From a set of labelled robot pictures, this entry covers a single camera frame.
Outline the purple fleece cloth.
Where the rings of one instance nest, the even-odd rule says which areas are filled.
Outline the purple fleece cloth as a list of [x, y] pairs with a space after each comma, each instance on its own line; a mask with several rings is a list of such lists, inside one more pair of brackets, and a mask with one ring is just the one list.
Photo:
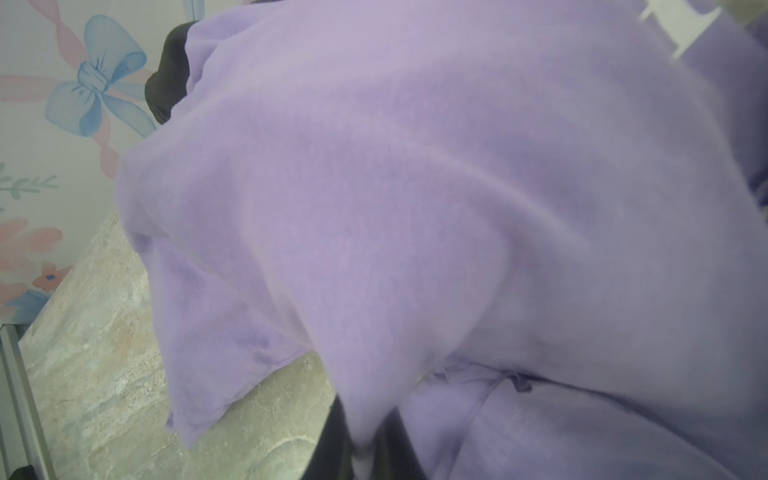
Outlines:
[[352, 475], [767, 475], [767, 10], [274, 1], [121, 161], [193, 445], [316, 354]]

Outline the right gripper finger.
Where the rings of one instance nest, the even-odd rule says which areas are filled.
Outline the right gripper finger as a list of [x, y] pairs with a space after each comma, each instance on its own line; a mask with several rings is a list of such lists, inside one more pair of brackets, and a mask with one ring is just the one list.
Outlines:
[[302, 479], [421, 479], [419, 463], [398, 409], [379, 426], [367, 448], [353, 445], [339, 397], [331, 404]]

